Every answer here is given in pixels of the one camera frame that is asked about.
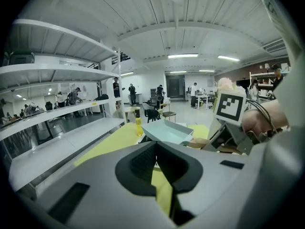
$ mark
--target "yellow mat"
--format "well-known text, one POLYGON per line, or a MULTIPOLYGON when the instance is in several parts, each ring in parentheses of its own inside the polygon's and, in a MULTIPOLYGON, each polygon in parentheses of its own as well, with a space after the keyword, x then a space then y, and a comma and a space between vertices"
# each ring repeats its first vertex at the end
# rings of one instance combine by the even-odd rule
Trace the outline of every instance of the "yellow mat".
MULTIPOLYGON (((207 138, 209 129, 205 125, 189 125, 189 128, 194 130, 193 137, 207 138)), ((74 162, 75 166, 79 166, 86 160, 107 154, 121 148, 134 145, 139 140, 136 134, 135 123, 128 123, 111 134, 79 160, 74 162)), ((166 180, 163 172, 159 169, 154 169, 152 172, 152 185, 156 187, 157 203, 166 215, 169 215, 171 209, 171 199, 173 188, 166 180)))

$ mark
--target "ceiling light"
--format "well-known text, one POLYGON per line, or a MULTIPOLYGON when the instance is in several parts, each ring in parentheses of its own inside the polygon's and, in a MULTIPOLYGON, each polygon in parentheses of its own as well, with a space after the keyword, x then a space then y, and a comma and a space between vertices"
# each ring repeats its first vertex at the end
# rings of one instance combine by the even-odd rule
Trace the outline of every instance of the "ceiling light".
POLYGON ((239 59, 231 58, 231 57, 226 57, 226 56, 218 56, 219 59, 229 59, 233 61, 240 61, 239 59))
POLYGON ((186 73, 186 71, 172 71, 170 73, 186 73))
POLYGON ((200 70, 200 72, 215 72, 213 70, 200 70))
POLYGON ((125 74, 121 74, 121 76, 123 76, 123 75, 128 75, 128 74, 133 74, 134 72, 132 71, 132 72, 128 72, 128 73, 125 73, 125 74))
POLYGON ((197 57, 198 54, 178 54, 178 55, 168 55, 169 59, 174 59, 174 58, 193 58, 197 57))

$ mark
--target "light blue tray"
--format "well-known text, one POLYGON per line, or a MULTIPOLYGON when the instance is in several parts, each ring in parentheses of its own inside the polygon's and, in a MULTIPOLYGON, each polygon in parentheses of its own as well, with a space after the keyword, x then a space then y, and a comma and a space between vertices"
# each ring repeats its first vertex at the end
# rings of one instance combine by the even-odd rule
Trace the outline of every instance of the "light blue tray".
POLYGON ((193 129, 165 119, 142 124, 142 129, 151 140, 188 145, 193 129))

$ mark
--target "yellow bottle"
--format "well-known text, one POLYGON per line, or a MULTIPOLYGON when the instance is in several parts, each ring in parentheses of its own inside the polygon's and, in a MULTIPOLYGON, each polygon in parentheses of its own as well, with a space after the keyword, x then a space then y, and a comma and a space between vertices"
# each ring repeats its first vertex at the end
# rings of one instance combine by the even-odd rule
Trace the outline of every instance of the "yellow bottle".
POLYGON ((135 110, 135 124, 137 125, 137 135, 142 136, 143 130, 141 127, 141 118, 140 118, 140 110, 135 110))

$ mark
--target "black cable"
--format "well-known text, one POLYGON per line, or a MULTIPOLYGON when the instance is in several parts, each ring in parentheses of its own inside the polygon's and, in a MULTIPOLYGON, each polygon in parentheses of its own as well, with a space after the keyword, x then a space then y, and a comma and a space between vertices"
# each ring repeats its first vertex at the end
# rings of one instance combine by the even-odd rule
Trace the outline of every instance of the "black cable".
POLYGON ((261 106, 255 102, 255 101, 248 101, 250 104, 252 104, 255 108, 257 108, 259 110, 259 112, 265 117, 265 119, 267 120, 267 122, 271 125, 271 118, 269 113, 267 112, 268 116, 263 112, 263 109, 261 108, 261 106))
POLYGON ((254 101, 254 100, 247 100, 249 103, 253 103, 252 105, 253 106, 260 106, 266 113, 267 113, 267 115, 268 115, 268 118, 269 118, 269 120, 270 120, 270 122, 271 122, 271 117, 270 117, 270 115, 269 115, 269 113, 268 113, 268 111, 263 107, 263 106, 261 106, 258 102, 256 102, 256 101, 254 101))
POLYGON ((253 100, 246 100, 246 101, 249 102, 250 104, 252 104, 255 108, 257 108, 257 110, 259 110, 259 112, 264 116, 264 118, 269 123, 271 130, 277 133, 276 128, 271 121, 271 117, 270 117, 268 111, 256 101, 253 101, 253 100))

